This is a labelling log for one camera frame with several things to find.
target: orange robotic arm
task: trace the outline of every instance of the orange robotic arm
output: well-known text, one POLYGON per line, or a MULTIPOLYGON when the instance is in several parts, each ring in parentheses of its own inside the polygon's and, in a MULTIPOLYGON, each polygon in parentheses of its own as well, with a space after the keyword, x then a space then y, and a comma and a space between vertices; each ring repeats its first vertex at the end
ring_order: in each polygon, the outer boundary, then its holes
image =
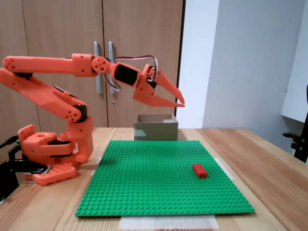
POLYGON ((77 172, 73 166, 77 162, 85 162, 93 151, 93 123, 92 117, 87 115, 87 105, 84 102, 69 92, 40 81, 32 76, 33 73, 73 74, 77 77, 94 77, 98 73, 109 73, 115 82, 134 87, 136 90, 133 98, 141 103, 149 106, 184 106, 181 92, 160 70, 156 73, 148 64, 141 71, 127 64, 114 64, 91 54, 73 54, 72 58, 67 59, 8 56, 3 64, 5 68, 0 69, 0 83, 67 120, 67 131, 59 136, 53 132, 36 132, 33 125, 18 131, 21 150, 30 161, 43 165, 72 164, 71 175, 55 177, 53 173, 51 178, 31 178, 40 184, 76 176, 77 172), (182 104, 156 96, 157 84, 174 94, 182 104))

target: cabinet handle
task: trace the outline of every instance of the cabinet handle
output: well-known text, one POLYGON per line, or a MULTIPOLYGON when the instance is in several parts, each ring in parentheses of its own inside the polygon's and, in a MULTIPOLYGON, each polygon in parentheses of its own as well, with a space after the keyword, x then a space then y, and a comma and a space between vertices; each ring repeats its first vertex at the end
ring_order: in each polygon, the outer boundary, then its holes
MULTIPOLYGON (((108 45, 109 45, 109 60, 113 63, 113 61, 114 61, 114 49, 113 49, 113 46, 114 45, 113 45, 112 42, 109 42, 108 45)), ((109 74, 109 78, 110 78, 110 83, 112 85, 114 85, 114 81, 112 79, 112 75, 111 74, 109 74)), ((115 93, 115 89, 113 87, 110 87, 110 92, 111 92, 111 94, 114 94, 115 93)))
MULTIPOLYGON (((98 42, 94 42, 94 54, 98 56, 98 42)), ((98 94, 102 93, 101 89, 101 74, 98 73, 96 77, 96 90, 98 94)))

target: paper sheet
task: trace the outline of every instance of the paper sheet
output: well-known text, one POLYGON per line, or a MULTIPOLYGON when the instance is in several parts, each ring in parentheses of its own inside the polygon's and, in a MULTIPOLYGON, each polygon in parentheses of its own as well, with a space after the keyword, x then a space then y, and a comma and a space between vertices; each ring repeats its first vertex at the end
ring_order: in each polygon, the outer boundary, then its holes
POLYGON ((36 182, 34 180, 25 180, 23 183, 25 183, 25 184, 35 184, 36 182))
POLYGON ((221 169, 227 174, 227 176, 230 178, 230 180, 235 180, 233 175, 224 167, 224 165, 221 163, 219 158, 214 158, 214 160, 217 162, 217 164, 221 167, 221 169))
POLYGON ((218 229, 215 215, 123 216, 121 230, 218 229))
MULTIPOLYGON (((101 157, 98 159, 97 165, 100 163, 101 159, 102 159, 101 157)), ((93 176, 93 175, 94 175, 95 170, 92 170, 92 172, 91 172, 91 176, 93 176)))
POLYGON ((170 124, 170 123, 173 123, 173 121, 172 121, 172 119, 164 119, 163 123, 170 124))

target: wooden table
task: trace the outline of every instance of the wooden table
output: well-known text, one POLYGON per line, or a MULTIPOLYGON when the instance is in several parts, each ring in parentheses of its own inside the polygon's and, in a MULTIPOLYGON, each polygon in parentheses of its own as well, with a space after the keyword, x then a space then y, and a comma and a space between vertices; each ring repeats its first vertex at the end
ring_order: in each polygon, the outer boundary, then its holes
MULTIPOLYGON (((132 140, 132 128, 97 128, 94 151, 74 179, 48 186, 23 183, 0 205, 0 231, 118 230, 120 217, 77 218, 75 210, 110 140, 132 140)), ((180 129, 199 140, 236 178, 256 212, 216 216, 219 230, 308 230, 308 167, 244 129, 180 129)))

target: cabinet door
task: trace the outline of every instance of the cabinet door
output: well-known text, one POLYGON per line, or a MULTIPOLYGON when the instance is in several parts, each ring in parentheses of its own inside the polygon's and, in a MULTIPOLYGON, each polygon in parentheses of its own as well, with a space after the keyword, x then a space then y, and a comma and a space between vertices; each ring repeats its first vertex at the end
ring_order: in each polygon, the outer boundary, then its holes
MULTIPOLYGON (((181 0, 103 0, 106 57, 108 42, 114 44, 114 57, 153 55, 158 59, 158 68, 176 85, 182 4, 181 0)), ((154 64, 152 60, 128 64, 142 70, 146 63, 154 64)), ((174 112, 174 108, 149 107, 134 101, 134 89, 121 87, 120 92, 112 94, 107 84, 110 127, 133 127, 138 113, 174 112)), ((156 94, 175 101, 175 96, 159 86, 156 94)))
MULTIPOLYGON (((71 57, 72 53, 94 54, 98 42, 103 52, 103 13, 101 0, 25 0, 23 1, 29 56, 71 57)), ((106 87, 96 90, 95 77, 36 74, 50 85, 56 85, 88 105, 95 127, 107 127, 106 87)), ((63 132, 66 121, 38 108, 42 131, 63 132)))
MULTIPOLYGON (((23 8, 20 0, 1 1, 0 6, 0 67, 8 55, 28 56, 23 8)), ((39 131, 37 108, 30 100, 16 91, 0 84, 0 143, 29 124, 34 124, 39 131)), ((6 146, 0 149, 0 163, 9 159, 6 146)))

